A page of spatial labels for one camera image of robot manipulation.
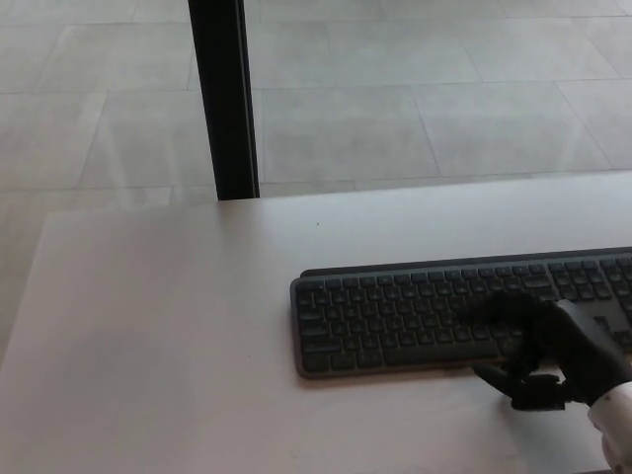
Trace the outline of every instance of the keyboard key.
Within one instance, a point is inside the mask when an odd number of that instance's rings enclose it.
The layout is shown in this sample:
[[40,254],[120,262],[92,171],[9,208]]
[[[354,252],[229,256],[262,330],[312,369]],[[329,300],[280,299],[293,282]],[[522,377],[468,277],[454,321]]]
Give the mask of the keyboard key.
[[399,286],[386,286],[384,288],[384,297],[386,299],[401,299],[402,293]]
[[435,343],[435,335],[432,331],[423,329],[417,332],[417,341],[422,346]]
[[490,332],[486,326],[472,326],[472,337],[476,341],[487,341],[490,339]]
[[612,285],[612,290],[617,296],[629,296],[630,294],[630,286],[624,281],[621,283],[614,283]]
[[522,284],[526,289],[549,288],[551,287],[551,280],[546,276],[524,276]]
[[379,284],[380,286],[390,286],[391,284],[393,284],[393,276],[391,275],[379,276],[377,278],[377,284]]
[[395,303],[392,301],[383,301],[377,305],[379,314],[382,316],[393,316],[395,314]]
[[338,306],[330,306],[325,309],[325,317],[330,321],[340,321],[343,319],[343,312]]
[[321,279],[312,281],[300,281],[296,284],[296,291],[322,291],[325,289],[325,282]]
[[339,353],[341,350],[340,339],[337,338],[303,341],[305,354]]
[[425,328],[438,328],[438,316],[434,313],[425,314],[422,321]]
[[594,294],[598,299],[610,299],[612,297],[610,290],[605,284],[596,284],[594,286]]
[[296,305],[309,308],[313,306],[314,298],[312,297],[312,293],[300,292],[296,294]]
[[452,328],[458,325],[458,318],[454,313],[441,313],[439,314],[439,321],[441,322],[442,328]]
[[447,311],[447,300],[445,298],[436,297],[431,299],[433,310],[435,312]]
[[379,367],[382,364],[382,354],[379,351],[364,351],[355,355],[359,368]]
[[331,356],[334,370],[351,370],[356,368],[356,358],[353,354],[334,354]]
[[577,291],[572,286],[561,287],[560,296],[562,299],[568,299],[569,301],[577,301],[579,299]]
[[406,348],[406,347],[410,347],[410,346],[416,346],[417,345],[417,338],[415,337],[415,333],[412,331],[406,331],[403,333],[399,333],[397,335],[397,338],[399,339],[399,345],[402,348]]
[[603,278],[603,275],[599,271],[597,271],[597,272],[588,272],[587,273],[587,277],[589,278],[589,281],[592,284],[605,283],[605,279]]
[[505,283],[500,278],[490,278],[487,280],[487,287],[490,291],[503,291]]
[[558,274],[564,271],[564,264],[549,264],[549,272]]
[[499,277],[512,277],[514,272],[509,267],[500,267],[496,269],[496,275]]
[[397,335],[393,333],[388,334],[380,334],[379,335],[380,343],[382,343],[382,348],[391,349],[397,347]]
[[366,292],[363,289],[350,289],[349,301],[352,303],[360,303],[366,299]]
[[404,329],[404,321],[400,317],[386,318],[386,327],[389,331],[401,331]]
[[404,318],[406,329],[422,329],[422,318],[419,316],[407,316]]
[[377,317],[377,305],[375,303],[363,303],[360,305],[359,310],[366,319]]
[[419,285],[419,295],[429,298],[435,296],[435,286],[431,283],[424,283]]
[[474,269],[461,270],[461,276],[465,279],[475,279],[478,278],[478,272]]
[[408,274],[400,274],[395,276],[395,284],[404,285],[411,282],[411,276]]
[[513,274],[518,277],[525,277],[529,275],[529,267],[527,265],[517,265],[512,267]]
[[352,334],[366,334],[368,329],[366,328],[366,321],[363,319],[356,319],[349,323],[349,329],[351,329]]
[[372,286],[375,286],[375,276],[363,276],[359,279],[359,285],[362,288],[371,288]]
[[371,319],[368,322],[368,330],[371,333],[383,333],[386,331],[386,323],[384,322],[384,319],[382,318],[377,318],[377,319]]
[[298,319],[300,321],[320,321],[323,319],[323,310],[321,308],[299,309]]
[[413,312],[413,303],[409,299],[399,301],[397,303],[397,313],[401,315],[411,314]]
[[454,340],[457,343],[467,343],[472,340],[472,335],[470,334],[470,328],[467,326],[458,326],[454,328]]
[[299,332],[303,338],[322,338],[329,336],[329,325],[327,323],[303,324]]
[[567,272],[578,272],[582,269],[582,264],[580,262],[567,262],[564,264]]
[[443,272],[428,272],[428,279],[433,282],[444,281],[445,275],[443,274]]
[[436,294],[439,296],[449,296],[452,294],[452,285],[450,283],[437,283],[434,289],[436,289]]
[[356,319],[359,318],[359,306],[356,304],[347,304],[343,308],[343,315],[345,319]]
[[343,279],[343,286],[346,289],[354,289],[359,287],[359,280],[357,278],[345,278]]
[[427,298],[417,298],[413,301],[415,311],[418,313],[428,313],[431,311],[431,301]]
[[362,347],[365,349],[379,349],[379,337],[375,334],[365,334],[361,337]]
[[359,337],[358,336],[347,336],[343,339],[345,344],[345,351],[359,351]]
[[469,361],[477,358],[492,358],[498,355],[492,342],[459,344],[458,351],[452,345],[416,346],[410,349],[384,350],[384,362],[389,366],[417,365],[451,361]]
[[615,269],[616,268],[616,262],[614,261],[614,259],[599,260],[599,263],[601,264],[601,267],[604,270],[609,270],[609,269]]
[[448,281],[457,281],[461,279],[461,272],[459,270],[449,270],[445,272],[445,279]]
[[450,344],[454,342],[452,330],[449,328],[435,329],[434,338],[439,344]]
[[621,259],[616,259],[616,264],[621,269],[628,269],[628,268],[632,267],[632,259],[628,259],[627,257],[621,258]]
[[304,355],[303,368],[306,372],[326,372],[329,370],[329,358],[326,355]]
[[428,275],[422,273],[412,274],[411,281],[413,283],[426,283],[428,282]]
[[328,279],[325,281],[325,286],[327,289],[343,289],[343,282],[339,278]]
[[546,275],[546,269],[542,264],[529,265],[529,270],[532,275]]
[[589,279],[584,272],[572,272],[571,280],[574,284],[588,284]]
[[582,268],[584,270],[597,270],[597,265],[594,260],[584,260],[582,261]]
[[407,284],[402,286],[402,296],[405,298],[416,298],[418,296],[417,287],[412,286],[411,284]]
[[593,301],[594,300],[594,291],[593,288],[589,285],[578,286],[577,294],[582,301]]
[[366,291],[366,298],[369,301],[381,301],[384,299],[384,292],[382,288],[369,288]]
[[332,323],[332,334],[334,336],[348,336],[349,323],[347,321],[336,321]]

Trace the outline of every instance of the floor tile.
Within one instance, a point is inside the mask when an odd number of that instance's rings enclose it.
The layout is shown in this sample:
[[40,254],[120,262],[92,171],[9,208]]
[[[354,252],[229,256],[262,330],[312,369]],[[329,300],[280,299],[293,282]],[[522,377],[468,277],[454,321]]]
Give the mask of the floor tile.
[[105,98],[0,95],[0,190],[75,188]]
[[134,209],[168,205],[170,198],[171,188],[80,190],[77,192],[75,207],[78,209]]
[[27,279],[24,276],[0,276],[0,363],[7,350],[26,287]]
[[186,89],[192,50],[184,24],[66,27],[39,90]]
[[625,15],[615,0],[500,0],[508,17],[609,17]]
[[72,25],[129,22],[136,0],[15,0],[2,23]]
[[188,0],[138,0],[134,22],[137,23],[188,23]]
[[382,0],[386,17],[393,20],[434,18],[502,18],[498,0]]
[[46,216],[74,202],[74,191],[0,193],[0,276],[26,277]]
[[458,30],[484,81],[618,77],[569,19],[461,22]]
[[632,77],[632,18],[581,18],[576,25],[623,77]]
[[394,190],[401,188],[423,188],[426,186],[467,185],[471,183],[489,183],[493,181],[530,180],[528,173],[521,175],[483,175],[483,176],[437,176],[412,180],[366,180],[355,181],[356,191]]
[[328,24],[339,86],[478,81],[460,41],[436,22]]
[[444,176],[610,168],[553,83],[420,86],[415,92]]
[[321,181],[312,183],[261,183],[262,198],[282,196],[323,195],[348,193],[354,190],[353,181]]
[[266,181],[437,175],[408,88],[264,92]]
[[58,27],[0,27],[0,93],[32,91],[60,33]]
[[616,0],[616,3],[625,10],[625,13],[632,15],[632,0]]
[[199,92],[109,93],[82,188],[212,183]]
[[325,25],[259,23],[247,33],[253,87],[334,84]]
[[171,204],[198,205],[217,202],[215,186],[174,187],[171,192]]
[[558,86],[615,168],[632,168],[632,80]]
[[381,20],[380,0],[262,0],[263,22]]

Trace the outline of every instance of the grout line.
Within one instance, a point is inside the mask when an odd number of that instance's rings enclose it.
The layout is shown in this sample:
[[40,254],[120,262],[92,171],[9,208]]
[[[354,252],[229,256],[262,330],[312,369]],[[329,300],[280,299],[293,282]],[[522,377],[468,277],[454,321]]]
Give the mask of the grout line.
[[573,111],[573,114],[575,114],[575,117],[577,118],[577,120],[580,121],[580,123],[582,124],[582,127],[584,128],[584,130],[586,131],[586,133],[589,135],[589,137],[592,139],[592,141],[594,142],[594,144],[596,145],[596,147],[599,149],[599,151],[603,154],[603,158],[605,159],[605,162],[610,165],[610,169],[614,170],[614,165],[612,164],[612,162],[610,161],[610,157],[608,156],[608,154],[601,148],[601,145],[599,144],[599,142],[597,141],[597,139],[593,136],[593,133],[591,132],[591,130],[589,129],[589,127],[584,123],[584,121],[582,120],[582,118],[580,117],[579,113],[575,110],[575,108],[573,107],[573,104],[571,104],[571,101],[569,101],[568,97],[566,97],[566,94],[564,94],[564,91],[562,90],[562,88],[560,87],[560,85],[557,83],[557,81],[554,81],[555,87],[557,88],[558,91],[560,91],[560,94],[562,95],[562,97],[564,98],[564,100],[566,101],[566,103],[569,105],[569,107],[571,108],[571,111]]

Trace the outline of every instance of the key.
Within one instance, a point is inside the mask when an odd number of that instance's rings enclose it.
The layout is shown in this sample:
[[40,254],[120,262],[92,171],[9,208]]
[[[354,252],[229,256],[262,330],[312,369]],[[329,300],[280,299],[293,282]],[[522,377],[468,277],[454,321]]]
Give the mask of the key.
[[388,366],[417,365],[421,363],[469,361],[478,358],[493,358],[498,355],[496,344],[490,342],[463,343],[458,346],[432,345],[410,349],[385,349],[384,362]]
[[329,358],[326,355],[304,355],[303,368],[306,372],[326,372],[329,370]]
[[334,354],[331,359],[334,370],[350,370],[356,367],[356,358],[353,354]]
[[359,368],[379,367],[382,364],[382,354],[379,351],[364,351],[355,356]]

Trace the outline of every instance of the gray floor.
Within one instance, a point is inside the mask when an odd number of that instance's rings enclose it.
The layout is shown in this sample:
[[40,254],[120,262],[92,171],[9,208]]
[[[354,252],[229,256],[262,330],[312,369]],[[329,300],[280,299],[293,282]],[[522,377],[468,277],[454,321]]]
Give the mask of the gray floor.
[[[245,3],[264,196],[632,169],[632,0]],[[186,0],[0,0],[0,354],[49,211],[213,199]]]

